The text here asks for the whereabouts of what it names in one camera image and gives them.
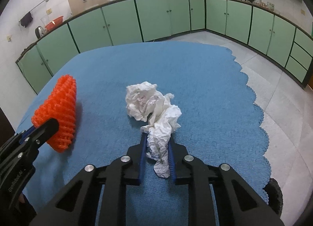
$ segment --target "blue tablecloth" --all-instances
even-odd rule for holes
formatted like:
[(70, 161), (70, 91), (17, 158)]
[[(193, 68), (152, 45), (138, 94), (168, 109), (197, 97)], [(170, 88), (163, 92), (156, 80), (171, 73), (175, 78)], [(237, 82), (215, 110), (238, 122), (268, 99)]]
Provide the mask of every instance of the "blue tablecloth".
[[(77, 81), (76, 138), (62, 154), (44, 144), (34, 162), (36, 173), (24, 189), (37, 211), (85, 165), (110, 164), (140, 142), (140, 127), (126, 114), (126, 86), (148, 81), (182, 116), (177, 143), (205, 163), (230, 164), (267, 201), (262, 189), (270, 177), (263, 156), (269, 139), (259, 126), (262, 109), (248, 87), (248, 76), (225, 47), (188, 42), (151, 42), (105, 47), (77, 55), (48, 82), (24, 115), (18, 132), (29, 128), (31, 117), (64, 74)], [(127, 187), (126, 224), (187, 225), (187, 186), (158, 178), (146, 162), (141, 186)]]

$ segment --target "crumpled paper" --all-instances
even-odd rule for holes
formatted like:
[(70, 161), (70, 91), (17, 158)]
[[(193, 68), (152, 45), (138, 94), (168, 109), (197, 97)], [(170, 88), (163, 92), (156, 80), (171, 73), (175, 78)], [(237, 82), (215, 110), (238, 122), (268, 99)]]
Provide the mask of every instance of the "crumpled paper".
[(177, 119), (181, 116), (178, 106), (171, 105), (172, 94), (163, 95), (156, 90), (157, 85), (143, 82), (126, 87), (126, 109), (130, 117), (137, 121), (147, 121), (148, 125), (141, 130), (148, 134), (147, 157), (156, 160), (154, 171), (159, 177), (170, 176), (168, 165), (168, 141), (180, 125)]

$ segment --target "kitchen countertop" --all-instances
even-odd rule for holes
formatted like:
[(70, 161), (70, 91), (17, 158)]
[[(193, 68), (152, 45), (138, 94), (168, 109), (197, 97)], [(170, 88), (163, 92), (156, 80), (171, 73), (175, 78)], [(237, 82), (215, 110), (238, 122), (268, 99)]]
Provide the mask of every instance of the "kitchen countertop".
[[(85, 10), (85, 11), (81, 12), (80, 14), (74, 15), (74, 16), (68, 18), (67, 20), (64, 20), (64, 21), (62, 22), (62, 24), (60, 24), (60, 25), (54, 27), (52, 30), (50, 30), (48, 33), (46, 33), (43, 37), (41, 37), (40, 39), (37, 39), (34, 43), (30, 44), (26, 49), (24, 49), (23, 52), (21, 53), (21, 56), (16, 60), (16, 63), (18, 63), (19, 60), (22, 59), (22, 57), (24, 56), (24, 54), (25, 54), (29, 49), (31, 49), (38, 41), (40, 41), (42, 38), (44, 38), (45, 36), (47, 36), (49, 33), (51, 33), (52, 31), (54, 31), (55, 29), (59, 28), (60, 26), (65, 25), (65, 24), (67, 24), (68, 22), (70, 22), (71, 20), (73, 20), (73, 19), (75, 19), (75, 18), (77, 18), (77, 17), (80, 17), (80, 16), (82, 16), (82, 15), (84, 15), (84, 14), (90, 12), (90, 11), (96, 10), (96, 9), (101, 8), (101, 7), (103, 7), (103, 6), (106, 6), (106, 5), (110, 5), (110, 4), (114, 4), (114, 3), (117, 3), (117, 2), (121, 2), (121, 1), (124, 1), (124, 0), (110, 0), (110, 1), (108, 1), (108, 2), (106, 2), (106, 3), (104, 3), (104, 4), (102, 4), (102, 5), (97, 5), (97, 6), (93, 7), (93, 8), (90, 8), (90, 9), (88, 9), (88, 10)], [(260, 6), (260, 5), (256, 5), (256, 4), (253, 4), (253, 3), (251, 3), (251, 2), (247, 2), (247, 1), (241, 1), (241, 0), (229, 0), (229, 1), (235, 1), (235, 2), (244, 3), (244, 4), (247, 4), (247, 5), (254, 6), (254, 7), (257, 7), (257, 8), (259, 8), (259, 9), (268, 11), (269, 13), (272, 13), (272, 14), (274, 14), (274, 15), (276, 15), (276, 16), (278, 16), (278, 17), (284, 19), (284, 20), (286, 20), (287, 22), (291, 23), (292, 25), (294, 25), (295, 27), (297, 27), (297, 29), (299, 29), (299, 30), (301, 30), (302, 32), (304, 32), (307, 36), (309, 36), (309, 37), (313, 40), (313, 37), (312, 37), (310, 34), (308, 34), (306, 31), (304, 31), (301, 27), (299, 27), (298, 25), (296, 25), (294, 22), (290, 21), (289, 19), (285, 18), (284, 16), (281, 16), (280, 14), (275, 13), (274, 11), (270, 11), (270, 10), (267, 9), (267, 8), (264, 8), (264, 7)]]

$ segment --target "metal rivet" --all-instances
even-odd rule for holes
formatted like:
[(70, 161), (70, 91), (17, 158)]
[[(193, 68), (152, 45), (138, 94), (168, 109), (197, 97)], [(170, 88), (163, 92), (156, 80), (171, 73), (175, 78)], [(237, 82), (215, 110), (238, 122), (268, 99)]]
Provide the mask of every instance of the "metal rivet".
[(124, 155), (121, 157), (122, 162), (128, 162), (130, 160), (130, 157), (128, 155)]
[(94, 170), (94, 166), (91, 164), (88, 164), (85, 166), (85, 171), (90, 172)]
[(186, 155), (186, 156), (184, 157), (184, 159), (185, 159), (186, 161), (193, 161), (193, 156), (192, 156), (192, 155)]
[(230, 169), (230, 166), (229, 166), (228, 164), (226, 164), (226, 163), (223, 163), (223, 164), (221, 165), (221, 169), (227, 171), (227, 170)]

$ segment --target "orange object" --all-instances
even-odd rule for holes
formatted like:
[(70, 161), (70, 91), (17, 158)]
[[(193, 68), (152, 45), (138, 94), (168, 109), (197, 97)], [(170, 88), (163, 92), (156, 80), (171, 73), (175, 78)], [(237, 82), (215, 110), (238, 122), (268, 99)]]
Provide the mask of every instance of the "orange object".
[(35, 110), (32, 124), (37, 128), (49, 118), (57, 119), (59, 130), (47, 143), (62, 153), (72, 143), (76, 122), (76, 80), (68, 74), (58, 79), (51, 94)]
[(56, 26), (58, 26), (58, 25), (61, 25), (62, 22), (63, 22), (63, 16), (60, 16), (60, 17), (54, 19), (53, 21), (51, 21), (49, 24), (47, 24), (47, 25), (45, 26), (45, 28), (46, 28), (48, 31), (50, 31), (50, 30), (52, 30), (54, 27), (56, 27)]

